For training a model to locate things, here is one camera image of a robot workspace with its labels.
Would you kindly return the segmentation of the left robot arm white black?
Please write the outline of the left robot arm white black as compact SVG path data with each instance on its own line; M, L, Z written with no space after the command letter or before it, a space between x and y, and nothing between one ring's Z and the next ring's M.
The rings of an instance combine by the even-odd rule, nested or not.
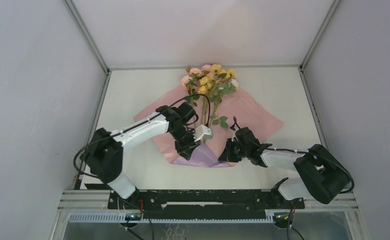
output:
M201 139L188 122L196 118L196 111L183 102L180 106L163 105L147 118L128 127L107 131L100 128L95 131L90 143L76 154L89 166L89 177L106 184L120 196L120 202L132 209L139 203L137 187L123 171L123 156L128 150L158 135L169 133L174 139L178 155L186 160L200 145Z

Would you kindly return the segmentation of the pink purple wrapping paper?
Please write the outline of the pink purple wrapping paper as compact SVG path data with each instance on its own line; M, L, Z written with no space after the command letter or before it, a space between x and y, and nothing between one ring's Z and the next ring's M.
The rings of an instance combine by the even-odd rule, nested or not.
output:
M170 105L185 95L187 95L185 88L177 86L146 106L133 119L136 122L140 121L151 115L158 107ZM235 93L226 95L220 110L228 116L227 123L229 125L232 125L234 123L233 118L236 118L238 125L242 128L248 127L260 142L267 140L284 124L280 119L266 111L242 88L239 88ZM198 146L190 160L186 160L177 154L175 140L169 133L157 135L152 140L170 164L203 168L233 167L234 163L218 161L218 157L225 149L227 139L233 136L233 132L218 125L210 126L210 128L213 131L213 138Z

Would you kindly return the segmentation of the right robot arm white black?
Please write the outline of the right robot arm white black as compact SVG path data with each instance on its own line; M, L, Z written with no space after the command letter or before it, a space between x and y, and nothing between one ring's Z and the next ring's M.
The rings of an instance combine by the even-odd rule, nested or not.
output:
M276 148L261 143L248 127L236 128L226 140L218 160L238 163L242 159L263 168L294 171L297 178L286 177L272 190L272 203L285 208L292 200L313 198L329 204L337 195L351 192L355 182L348 170L321 144L307 150Z

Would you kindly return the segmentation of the white pink rose stem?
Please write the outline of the white pink rose stem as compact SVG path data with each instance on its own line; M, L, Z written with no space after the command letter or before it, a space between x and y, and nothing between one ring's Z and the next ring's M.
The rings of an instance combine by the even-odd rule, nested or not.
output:
M229 124L227 123L227 119L229 118L227 115L220 110L222 102L224 101L225 96L222 98L221 103L215 104L210 102L209 97L208 100L205 100L202 108L202 123L206 126L220 126L224 129L229 128Z

